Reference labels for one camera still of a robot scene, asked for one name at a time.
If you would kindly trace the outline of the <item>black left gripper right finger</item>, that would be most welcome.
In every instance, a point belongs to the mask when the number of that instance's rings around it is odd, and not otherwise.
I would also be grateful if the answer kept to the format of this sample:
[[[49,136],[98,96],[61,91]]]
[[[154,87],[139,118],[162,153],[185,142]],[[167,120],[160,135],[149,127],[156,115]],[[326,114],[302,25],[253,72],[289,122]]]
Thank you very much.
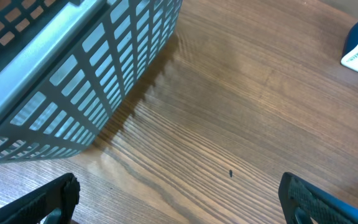
[[[282,175],[278,197],[288,224],[358,224],[358,209],[290,172]]]

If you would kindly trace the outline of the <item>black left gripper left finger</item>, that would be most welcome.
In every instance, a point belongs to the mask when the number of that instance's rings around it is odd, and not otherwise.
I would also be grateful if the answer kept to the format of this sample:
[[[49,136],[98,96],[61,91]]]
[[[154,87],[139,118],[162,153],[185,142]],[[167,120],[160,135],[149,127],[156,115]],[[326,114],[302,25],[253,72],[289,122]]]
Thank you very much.
[[[70,223],[80,199],[80,183],[66,173],[0,208],[0,224]]]

